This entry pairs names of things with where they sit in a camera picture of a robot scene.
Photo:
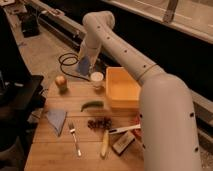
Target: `green vegetable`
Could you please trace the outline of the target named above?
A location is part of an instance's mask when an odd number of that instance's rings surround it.
[[[84,103],[81,106],[81,112],[83,112],[84,109],[88,108],[88,107],[103,107],[104,103],[102,101],[89,101]]]

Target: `gray cloth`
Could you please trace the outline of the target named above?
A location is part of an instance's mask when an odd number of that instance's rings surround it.
[[[47,112],[46,117],[53,126],[57,136],[61,135],[67,112],[62,109],[51,109]]]

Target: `paper cup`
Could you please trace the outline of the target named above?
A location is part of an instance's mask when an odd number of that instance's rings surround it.
[[[103,84],[104,75],[101,72],[93,72],[90,81],[95,89],[100,89]]]

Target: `floor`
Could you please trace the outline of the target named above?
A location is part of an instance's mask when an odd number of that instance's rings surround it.
[[[29,38],[23,37],[20,28],[13,29],[13,33],[28,69],[32,74],[43,75],[42,85],[44,89],[48,89],[55,77],[62,74],[58,62],[59,56],[73,50],[45,28],[40,26],[39,29],[41,33],[38,36]],[[212,170],[213,156],[202,147],[201,158],[204,171]]]

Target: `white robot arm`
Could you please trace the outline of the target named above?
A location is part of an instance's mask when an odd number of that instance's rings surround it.
[[[145,171],[201,171],[197,127],[191,94],[178,77],[167,74],[112,32],[109,11],[83,19],[87,34],[79,58],[94,66],[101,46],[142,86],[139,110]]]

